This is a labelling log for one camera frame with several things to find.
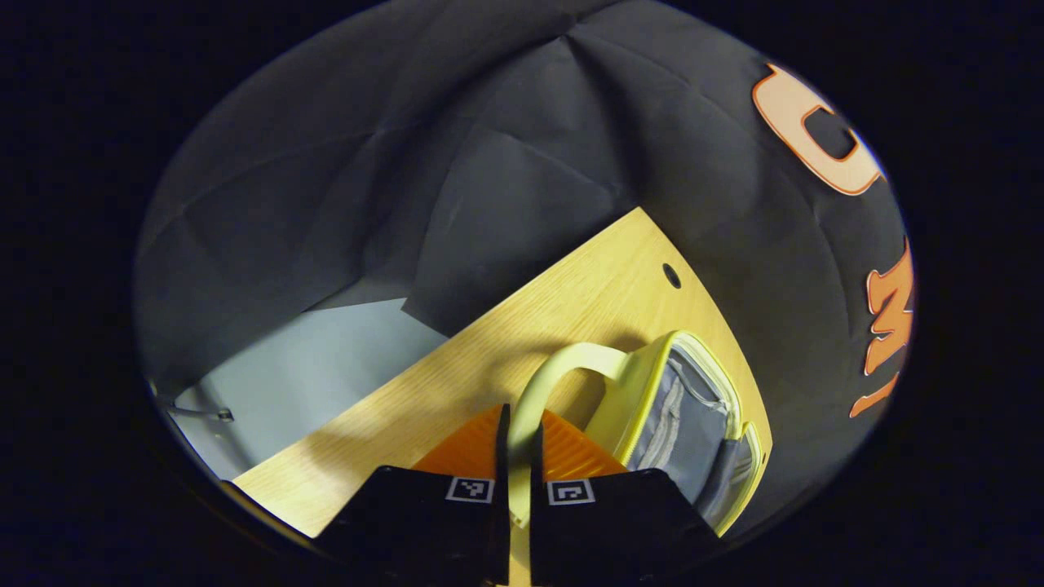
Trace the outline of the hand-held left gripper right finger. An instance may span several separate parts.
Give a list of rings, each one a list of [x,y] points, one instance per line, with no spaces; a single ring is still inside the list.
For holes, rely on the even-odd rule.
[[[574,424],[541,417],[533,450],[536,586],[672,586],[723,540],[662,470],[630,471]]]

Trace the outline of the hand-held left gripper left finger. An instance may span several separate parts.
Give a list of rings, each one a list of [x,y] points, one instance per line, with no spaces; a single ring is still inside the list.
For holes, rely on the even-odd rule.
[[[511,405],[484,410],[410,468],[377,467],[316,538],[352,586],[511,580]]]

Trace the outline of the pale yellow suitcase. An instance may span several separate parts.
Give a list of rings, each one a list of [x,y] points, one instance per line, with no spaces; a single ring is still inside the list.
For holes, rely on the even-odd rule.
[[[759,405],[741,396],[719,358],[689,332],[668,332],[631,352],[589,342],[560,349],[533,372],[507,431],[508,512],[530,580],[533,453],[545,410],[627,470],[664,471],[723,540],[769,456],[772,435],[749,413]]]

